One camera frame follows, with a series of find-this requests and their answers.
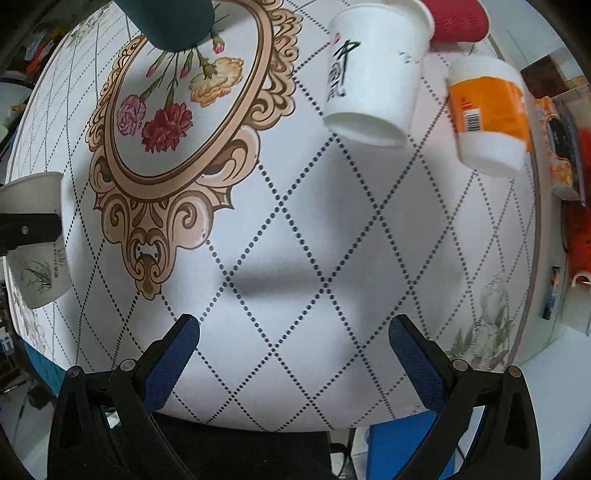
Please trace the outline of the white cup with bamboo print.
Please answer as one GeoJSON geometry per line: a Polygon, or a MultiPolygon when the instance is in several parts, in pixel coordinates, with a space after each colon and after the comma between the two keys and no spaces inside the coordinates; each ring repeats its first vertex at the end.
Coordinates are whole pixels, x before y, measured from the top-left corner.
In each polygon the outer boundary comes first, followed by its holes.
{"type": "MultiPolygon", "coordinates": [[[[1,213],[61,213],[59,172],[43,172],[19,178],[1,187],[1,213]]],[[[7,267],[20,295],[30,309],[45,306],[71,287],[62,234],[54,242],[19,247],[7,255],[7,267]]]]}

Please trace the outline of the orange patterned small box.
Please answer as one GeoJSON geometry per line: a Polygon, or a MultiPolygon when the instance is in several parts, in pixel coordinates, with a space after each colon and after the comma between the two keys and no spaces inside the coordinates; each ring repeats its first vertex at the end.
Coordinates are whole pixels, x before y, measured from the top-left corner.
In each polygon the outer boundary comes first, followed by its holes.
{"type": "Polygon", "coordinates": [[[563,201],[586,202],[581,175],[578,131],[564,103],[545,96],[534,105],[544,139],[544,158],[549,168],[552,193],[563,201]]]}

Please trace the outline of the white cup with black calligraphy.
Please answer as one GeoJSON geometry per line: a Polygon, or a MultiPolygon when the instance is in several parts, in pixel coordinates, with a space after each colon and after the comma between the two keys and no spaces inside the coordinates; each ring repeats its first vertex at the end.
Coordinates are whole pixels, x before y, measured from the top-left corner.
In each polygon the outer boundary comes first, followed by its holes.
{"type": "Polygon", "coordinates": [[[332,19],[322,118],[342,138],[401,147],[435,33],[422,1],[361,3],[332,19]]]}

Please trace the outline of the red paper cup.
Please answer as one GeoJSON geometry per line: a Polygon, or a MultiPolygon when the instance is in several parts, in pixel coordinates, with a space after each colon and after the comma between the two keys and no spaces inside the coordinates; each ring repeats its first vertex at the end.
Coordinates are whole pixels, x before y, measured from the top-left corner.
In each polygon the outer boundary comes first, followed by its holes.
{"type": "Polygon", "coordinates": [[[477,43],[490,32],[490,18],[479,0],[424,0],[431,12],[433,43],[477,43]]]}

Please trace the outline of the dark green mug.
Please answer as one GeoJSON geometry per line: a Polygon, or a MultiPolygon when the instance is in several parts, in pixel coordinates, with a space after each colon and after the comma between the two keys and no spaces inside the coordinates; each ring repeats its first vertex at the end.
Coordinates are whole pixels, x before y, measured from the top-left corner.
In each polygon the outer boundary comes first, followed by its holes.
{"type": "Polygon", "coordinates": [[[115,0],[149,42],[180,52],[209,36],[215,13],[211,0],[115,0]]]}

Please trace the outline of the diamond pattern floral tablecloth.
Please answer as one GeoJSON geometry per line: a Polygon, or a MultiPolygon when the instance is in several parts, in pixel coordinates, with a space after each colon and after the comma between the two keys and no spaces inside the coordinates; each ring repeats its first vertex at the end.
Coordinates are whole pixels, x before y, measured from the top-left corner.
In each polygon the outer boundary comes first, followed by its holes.
{"type": "Polygon", "coordinates": [[[388,342],[400,313],[476,368],[514,361],[536,171],[466,167],[447,105],[451,65],[498,49],[434,48],[406,145],[362,145],[322,121],[344,8],[223,1],[215,37],[164,54],[107,4],[48,50],[7,177],[63,175],[71,287],[30,309],[9,271],[28,344],[102,371],[190,313],[201,340],[165,412],[280,432],[417,412],[388,342]]]}

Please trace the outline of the white enamel mug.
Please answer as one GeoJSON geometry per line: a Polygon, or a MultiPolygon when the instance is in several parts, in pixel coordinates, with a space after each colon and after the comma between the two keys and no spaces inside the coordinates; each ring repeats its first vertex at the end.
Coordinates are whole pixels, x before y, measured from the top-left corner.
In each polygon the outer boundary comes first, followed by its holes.
{"type": "Polygon", "coordinates": [[[571,327],[590,336],[590,272],[578,271],[569,290],[569,320],[571,327]]]}

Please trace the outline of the orange and white paper cup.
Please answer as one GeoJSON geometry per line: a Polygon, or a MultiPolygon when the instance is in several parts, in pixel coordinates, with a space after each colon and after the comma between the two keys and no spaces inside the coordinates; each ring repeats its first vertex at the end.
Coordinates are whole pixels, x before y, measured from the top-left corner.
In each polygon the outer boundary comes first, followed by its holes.
{"type": "Polygon", "coordinates": [[[517,176],[530,151],[518,71],[498,58],[467,56],[451,65],[448,92],[462,163],[492,177],[517,176]]]}

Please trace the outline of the orange plastic bag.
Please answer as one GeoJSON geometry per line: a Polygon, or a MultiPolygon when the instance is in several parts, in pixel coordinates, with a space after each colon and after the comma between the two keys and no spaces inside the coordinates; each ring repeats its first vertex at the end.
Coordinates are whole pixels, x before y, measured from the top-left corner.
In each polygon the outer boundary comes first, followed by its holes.
{"type": "Polygon", "coordinates": [[[590,271],[590,129],[579,130],[580,160],[585,203],[563,204],[563,226],[566,235],[567,262],[570,277],[579,271],[590,271]]]}

